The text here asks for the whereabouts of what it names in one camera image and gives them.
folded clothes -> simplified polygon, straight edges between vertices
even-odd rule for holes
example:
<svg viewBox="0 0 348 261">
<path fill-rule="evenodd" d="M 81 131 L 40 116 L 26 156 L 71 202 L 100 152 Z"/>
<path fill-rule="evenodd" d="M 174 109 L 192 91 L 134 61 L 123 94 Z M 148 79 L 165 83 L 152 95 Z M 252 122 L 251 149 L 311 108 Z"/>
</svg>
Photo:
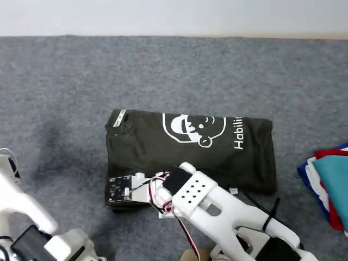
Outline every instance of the folded clothes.
<svg viewBox="0 0 348 261">
<path fill-rule="evenodd" d="M 335 147 L 335 149 L 348 150 L 348 142 Z M 324 214 L 325 219 L 329 223 L 331 223 L 331 221 L 330 221 L 330 201 L 328 200 L 327 192 L 320 189 L 318 187 L 317 182 L 315 182 L 315 185 L 313 185 L 313 187 L 312 187 L 311 181 L 313 183 L 313 181 L 315 181 L 316 179 L 314 178 L 314 179 L 310 180 L 308 178 L 308 174 L 310 177 L 315 176 L 315 174 L 318 176 L 318 174 L 315 171 L 315 168 L 308 166 L 308 162 L 312 162 L 315 159 L 316 159 L 315 157 L 308 159 L 306 162 L 302 163 L 300 166 L 297 167 L 297 171 L 299 173 L 299 176 L 303 180 L 304 184 L 306 185 L 306 187 L 308 187 L 311 190 L 311 192 L 313 193 L 315 199 L 318 202 L 318 205 L 320 206 L 320 208 L 322 210 L 322 213 Z M 336 223 L 337 223 L 336 221 L 333 221 L 332 226 L 334 227 L 334 229 L 339 229 L 339 227 L 336 227 L 336 225 L 335 225 Z"/>
<path fill-rule="evenodd" d="M 326 156 L 313 162 L 348 236 L 348 157 Z"/>
<path fill-rule="evenodd" d="M 188 161 L 224 188 L 276 191 L 270 120 L 114 110 L 105 128 L 107 180 Z M 109 190 L 107 181 L 105 198 Z"/>
<path fill-rule="evenodd" d="M 337 211 L 335 210 L 330 200 L 330 196 L 326 192 L 326 189 L 322 184 L 320 176 L 313 165 L 313 162 L 315 160 L 316 160 L 315 157 L 307 160 L 308 166 L 306 166 L 306 173 L 307 173 L 308 179 L 310 181 L 312 189 L 319 196 L 319 199 L 322 201 L 322 204 L 324 205 L 325 209 L 328 211 L 329 222 L 331 227 L 335 230 L 343 231 L 344 229 L 343 229 L 343 224 L 341 222 L 341 219 L 339 215 L 337 214 Z"/>
</svg>

teal cloth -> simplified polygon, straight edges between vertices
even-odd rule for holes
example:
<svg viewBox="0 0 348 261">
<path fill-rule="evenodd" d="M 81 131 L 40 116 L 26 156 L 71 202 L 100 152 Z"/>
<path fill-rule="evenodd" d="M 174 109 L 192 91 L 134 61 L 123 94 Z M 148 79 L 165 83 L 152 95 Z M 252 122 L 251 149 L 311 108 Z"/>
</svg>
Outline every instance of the teal cloth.
<svg viewBox="0 0 348 261">
<path fill-rule="evenodd" d="M 313 161 L 313 165 L 348 231 L 348 157 L 326 156 Z"/>
</svg>

red cloth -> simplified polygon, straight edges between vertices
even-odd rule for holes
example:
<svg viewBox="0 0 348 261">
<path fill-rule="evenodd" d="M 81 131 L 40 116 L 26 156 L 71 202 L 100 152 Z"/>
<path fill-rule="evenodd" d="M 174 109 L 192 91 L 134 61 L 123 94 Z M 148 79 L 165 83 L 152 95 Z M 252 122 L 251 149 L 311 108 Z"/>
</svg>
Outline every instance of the red cloth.
<svg viewBox="0 0 348 261">
<path fill-rule="evenodd" d="M 325 186 L 322 181 L 320 181 L 320 185 L 325 189 Z M 337 211 L 332 204 L 332 201 L 330 200 L 330 197 L 328 197 L 328 212 L 330 214 L 330 225 L 333 229 L 338 231 L 344 231 L 344 227 L 341 221 L 341 218 L 337 214 Z"/>
<path fill-rule="evenodd" d="M 328 155 L 348 156 L 348 151 L 342 151 L 335 148 L 332 150 L 317 151 L 315 157 L 316 159 L 321 159 Z"/>
<path fill-rule="evenodd" d="M 342 150 L 338 150 L 338 149 L 322 150 L 322 151 L 317 151 L 315 154 L 315 157 L 316 157 L 316 159 L 321 159 L 321 158 L 328 156 L 328 155 L 348 156 L 348 151 L 342 151 Z M 325 189 L 325 186 L 324 186 L 322 181 L 320 181 L 320 185 Z M 330 197 L 328 197 L 328 206 L 329 206 L 331 227 L 335 230 L 344 231 L 344 227 L 343 227 L 341 218 L 337 214 L 337 211 L 336 211 L 334 205 L 332 204 Z"/>
</svg>

gray carpet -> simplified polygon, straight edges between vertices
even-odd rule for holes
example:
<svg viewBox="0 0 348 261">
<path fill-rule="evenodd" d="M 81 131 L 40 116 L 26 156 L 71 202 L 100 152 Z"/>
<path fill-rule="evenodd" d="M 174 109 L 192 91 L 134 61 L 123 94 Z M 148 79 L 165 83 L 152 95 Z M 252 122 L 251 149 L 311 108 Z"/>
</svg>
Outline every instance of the gray carpet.
<svg viewBox="0 0 348 261">
<path fill-rule="evenodd" d="M 114 260 L 177 260 L 189 248 L 152 208 L 104 206 L 104 124 L 113 108 L 274 121 L 278 216 L 319 260 L 348 242 L 324 220 L 296 166 L 348 140 L 348 41 L 0 38 L 0 147 L 18 154 L 21 188 Z M 257 196 L 271 208 L 275 196 Z M 15 215 L 15 234 L 28 220 Z M 199 247 L 213 243 L 189 226 Z"/>
</svg>

white logo print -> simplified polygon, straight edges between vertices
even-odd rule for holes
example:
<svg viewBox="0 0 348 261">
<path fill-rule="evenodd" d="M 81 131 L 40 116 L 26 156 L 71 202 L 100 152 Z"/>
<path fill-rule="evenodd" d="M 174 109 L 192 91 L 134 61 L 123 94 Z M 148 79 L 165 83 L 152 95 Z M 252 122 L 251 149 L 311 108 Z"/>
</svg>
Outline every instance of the white logo print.
<svg viewBox="0 0 348 261">
<path fill-rule="evenodd" d="M 226 118 L 162 114 L 164 131 L 179 143 L 198 143 L 209 148 L 213 139 L 223 134 Z"/>
</svg>

